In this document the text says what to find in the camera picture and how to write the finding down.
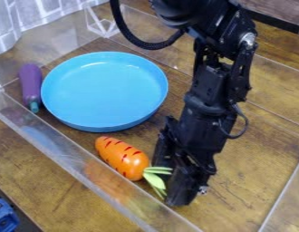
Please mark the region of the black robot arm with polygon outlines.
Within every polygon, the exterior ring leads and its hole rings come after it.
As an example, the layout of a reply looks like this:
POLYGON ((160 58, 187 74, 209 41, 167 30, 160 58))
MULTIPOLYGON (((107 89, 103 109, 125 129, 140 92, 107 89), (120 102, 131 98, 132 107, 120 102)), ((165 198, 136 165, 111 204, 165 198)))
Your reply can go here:
POLYGON ((184 110, 168 117, 152 158, 173 170, 164 177, 169 206, 185 206, 208 188, 215 154, 241 136, 232 127, 241 116, 253 60, 255 24, 235 0, 152 0, 163 22, 195 38, 192 85, 184 110))

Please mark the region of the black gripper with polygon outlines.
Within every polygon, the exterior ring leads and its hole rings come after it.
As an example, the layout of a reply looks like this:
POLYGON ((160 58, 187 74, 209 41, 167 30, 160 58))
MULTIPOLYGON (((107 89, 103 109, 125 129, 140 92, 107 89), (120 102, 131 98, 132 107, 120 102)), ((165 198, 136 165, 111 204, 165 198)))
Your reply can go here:
POLYGON ((220 153, 237 119, 237 105, 227 101, 208 104, 196 94, 185 95, 180 119, 168 116, 161 129, 153 157, 153 167, 172 168, 163 175, 167 187, 165 204, 187 206, 216 173, 215 154, 220 153))

